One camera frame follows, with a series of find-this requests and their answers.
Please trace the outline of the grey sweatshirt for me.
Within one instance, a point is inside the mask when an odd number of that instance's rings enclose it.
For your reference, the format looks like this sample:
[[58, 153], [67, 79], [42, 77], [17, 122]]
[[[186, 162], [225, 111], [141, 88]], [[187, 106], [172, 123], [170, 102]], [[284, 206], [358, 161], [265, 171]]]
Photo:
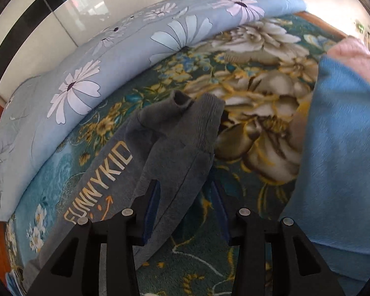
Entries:
[[134, 247], [141, 267], [168, 240], [202, 190], [214, 161], [224, 102], [206, 93], [192, 99], [175, 90], [160, 102], [134, 111], [100, 151], [77, 185], [75, 200], [95, 206], [113, 199], [107, 217], [128, 208], [160, 182], [151, 238]]

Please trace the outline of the blue sweatpants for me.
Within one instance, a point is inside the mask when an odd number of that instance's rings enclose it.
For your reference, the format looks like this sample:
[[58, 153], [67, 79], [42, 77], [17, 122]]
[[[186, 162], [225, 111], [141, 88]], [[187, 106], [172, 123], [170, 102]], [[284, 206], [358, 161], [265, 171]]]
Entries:
[[370, 84], [322, 57], [295, 190], [283, 210], [346, 295], [370, 278]]

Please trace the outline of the light blue daisy duvet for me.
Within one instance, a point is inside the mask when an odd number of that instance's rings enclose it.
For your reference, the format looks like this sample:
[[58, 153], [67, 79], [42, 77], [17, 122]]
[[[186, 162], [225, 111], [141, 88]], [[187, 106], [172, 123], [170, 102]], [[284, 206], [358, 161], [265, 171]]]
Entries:
[[221, 31], [305, 11], [303, 0], [164, 0], [78, 47], [17, 87], [0, 117], [0, 217], [73, 128], [105, 98], [159, 61]]

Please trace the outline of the blue floral bed blanket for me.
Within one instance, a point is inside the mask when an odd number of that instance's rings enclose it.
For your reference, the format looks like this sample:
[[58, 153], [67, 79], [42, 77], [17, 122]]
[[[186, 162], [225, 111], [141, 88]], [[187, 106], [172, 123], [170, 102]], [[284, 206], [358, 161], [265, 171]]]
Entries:
[[80, 217], [104, 221], [162, 185], [154, 232], [134, 250], [142, 295], [229, 295], [238, 250], [222, 238], [211, 167], [276, 219], [295, 186], [301, 111], [317, 64], [344, 34], [307, 13], [262, 19], [185, 47], [116, 90], [56, 147], [6, 225], [13, 295], [24, 295]]

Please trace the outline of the pink fleece garment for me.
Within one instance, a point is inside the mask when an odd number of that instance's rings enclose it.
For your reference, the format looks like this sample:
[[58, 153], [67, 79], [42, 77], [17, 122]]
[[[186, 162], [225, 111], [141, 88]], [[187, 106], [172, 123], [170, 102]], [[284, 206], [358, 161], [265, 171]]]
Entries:
[[358, 38], [348, 36], [331, 47], [327, 56], [349, 67], [370, 84], [370, 51]]

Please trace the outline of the white black sliding wardrobe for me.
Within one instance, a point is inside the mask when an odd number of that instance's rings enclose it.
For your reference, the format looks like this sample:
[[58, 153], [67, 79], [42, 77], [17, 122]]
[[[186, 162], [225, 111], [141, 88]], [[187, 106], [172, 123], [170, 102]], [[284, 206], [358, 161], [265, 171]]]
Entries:
[[0, 102], [125, 16], [162, 0], [10, 0], [0, 14]]

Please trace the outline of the wall power socket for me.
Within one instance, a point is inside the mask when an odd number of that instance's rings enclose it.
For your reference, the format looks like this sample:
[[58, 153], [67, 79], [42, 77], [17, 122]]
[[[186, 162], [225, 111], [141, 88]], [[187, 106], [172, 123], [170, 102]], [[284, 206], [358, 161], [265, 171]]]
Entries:
[[370, 51], [370, 26], [363, 25], [359, 20], [354, 22], [356, 28], [356, 37], [368, 48]]

